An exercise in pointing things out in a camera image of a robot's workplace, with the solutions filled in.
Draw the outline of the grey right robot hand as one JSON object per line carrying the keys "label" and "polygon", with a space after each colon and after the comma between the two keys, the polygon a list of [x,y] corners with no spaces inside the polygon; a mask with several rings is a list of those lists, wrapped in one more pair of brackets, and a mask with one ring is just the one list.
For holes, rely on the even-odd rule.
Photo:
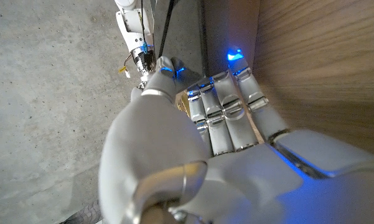
{"label": "grey right robot hand", "polygon": [[141,81],[137,87],[131,90],[131,101],[138,98],[147,86],[156,71],[156,56],[154,47],[148,45],[146,48],[139,47],[131,51],[131,56],[136,64],[138,72],[141,73]]}

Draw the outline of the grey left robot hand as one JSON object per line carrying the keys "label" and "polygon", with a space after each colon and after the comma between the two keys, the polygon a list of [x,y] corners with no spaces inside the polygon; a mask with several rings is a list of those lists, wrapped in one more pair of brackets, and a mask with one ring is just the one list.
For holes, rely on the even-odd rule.
{"label": "grey left robot hand", "polygon": [[374,155],[289,129],[238,49],[208,80],[160,57],[109,128],[98,189],[109,223],[374,223]]}

